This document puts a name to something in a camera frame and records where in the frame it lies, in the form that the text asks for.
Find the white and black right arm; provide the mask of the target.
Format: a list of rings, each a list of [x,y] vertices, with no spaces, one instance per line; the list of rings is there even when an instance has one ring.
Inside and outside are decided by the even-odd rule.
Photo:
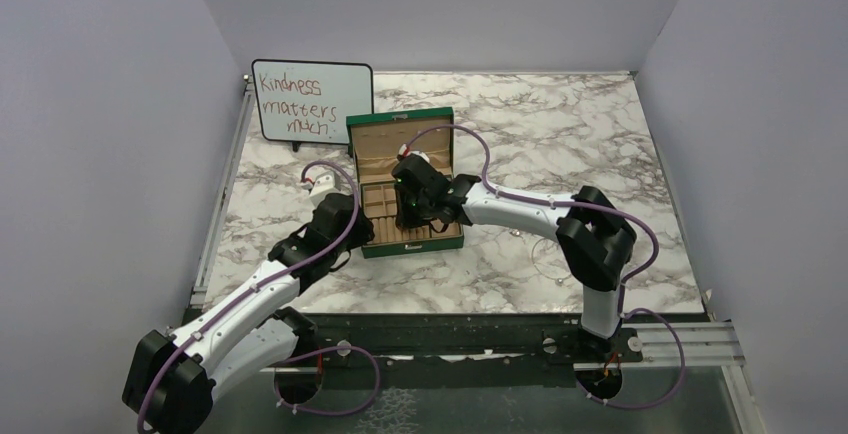
[[[400,227],[423,227],[436,221],[493,225],[556,242],[571,275],[583,287],[576,337],[579,352],[600,361],[616,349],[622,270],[632,258],[637,235],[626,220],[613,214],[598,189],[582,188],[572,198],[574,206],[562,197],[534,203],[526,194],[493,193],[479,176],[448,178],[417,154],[400,160],[391,175]]]

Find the green jewelry box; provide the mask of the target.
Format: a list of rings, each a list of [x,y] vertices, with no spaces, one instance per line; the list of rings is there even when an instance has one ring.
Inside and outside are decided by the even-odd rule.
[[[429,212],[432,204],[423,194],[427,181],[407,172],[393,176],[402,157],[409,154],[428,160],[425,175],[436,172],[438,193],[453,175],[453,132],[446,124],[455,120],[450,107],[425,108],[350,116],[346,127],[359,181],[364,215],[374,228],[374,238],[362,247],[366,259],[460,249],[463,228],[445,224]]]

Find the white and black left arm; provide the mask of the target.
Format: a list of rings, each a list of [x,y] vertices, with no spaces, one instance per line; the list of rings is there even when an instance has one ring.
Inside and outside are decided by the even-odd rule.
[[[337,259],[374,237],[358,194],[327,194],[312,220],[197,319],[138,342],[122,400],[140,433],[194,433],[214,404],[262,368],[313,355],[313,324],[289,304],[327,276]]]

